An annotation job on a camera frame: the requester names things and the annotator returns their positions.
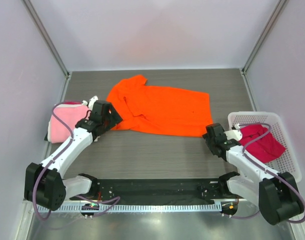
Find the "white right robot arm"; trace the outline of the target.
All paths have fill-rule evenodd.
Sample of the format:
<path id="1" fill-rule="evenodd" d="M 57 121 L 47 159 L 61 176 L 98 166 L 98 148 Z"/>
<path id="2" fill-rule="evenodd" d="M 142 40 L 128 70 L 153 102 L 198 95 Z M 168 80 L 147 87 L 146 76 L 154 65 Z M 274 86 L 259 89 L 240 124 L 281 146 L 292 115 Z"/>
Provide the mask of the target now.
<path id="1" fill-rule="evenodd" d="M 305 222 L 305 200 L 301 196 L 294 176 L 289 172 L 280 173 L 268 167 L 263 158 L 256 158 L 248 147 L 265 141 L 272 126 L 258 122 L 264 130 L 245 144 L 242 129 L 250 124 L 236 124 L 225 131 L 221 124 L 206 126 L 202 136 L 210 152 L 234 165 L 241 172 L 226 173 L 218 178 L 218 192 L 224 198 L 232 195 L 242 197 L 258 207 L 258 212 L 271 225 L 287 221 L 291 224 Z"/>

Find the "orange t shirt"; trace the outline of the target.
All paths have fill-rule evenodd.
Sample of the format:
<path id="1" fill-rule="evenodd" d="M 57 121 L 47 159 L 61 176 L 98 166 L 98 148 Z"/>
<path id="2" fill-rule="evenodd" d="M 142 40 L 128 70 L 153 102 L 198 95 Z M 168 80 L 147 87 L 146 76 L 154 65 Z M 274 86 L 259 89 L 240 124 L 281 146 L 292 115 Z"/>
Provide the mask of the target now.
<path id="1" fill-rule="evenodd" d="M 206 133 L 213 123 L 208 93 L 147 81 L 143 75 L 122 79 L 109 92 L 106 100 L 122 118 L 115 130 L 179 137 Z"/>

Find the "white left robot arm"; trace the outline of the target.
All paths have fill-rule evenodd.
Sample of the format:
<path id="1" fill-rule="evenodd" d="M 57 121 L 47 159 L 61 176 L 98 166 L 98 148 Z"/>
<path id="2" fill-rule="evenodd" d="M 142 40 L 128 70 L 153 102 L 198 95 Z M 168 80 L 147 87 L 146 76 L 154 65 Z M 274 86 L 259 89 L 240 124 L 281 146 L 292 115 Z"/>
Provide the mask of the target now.
<path id="1" fill-rule="evenodd" d="M 98 179 L 80 173 L 65 179 L 65 173 L 80 153 L 97 138 L 122 122 L 113 104 L 96 100 L 83 113 L 75 128 L 68 126 L 55 112 L 52 116 L 68 130 L 67 139 L 41 163 L 31 163 L 25 170 L 24 199 L 35 206 L 56 211 L 64 200 L 83 197 L 95 199 L 99 193 Z"/>

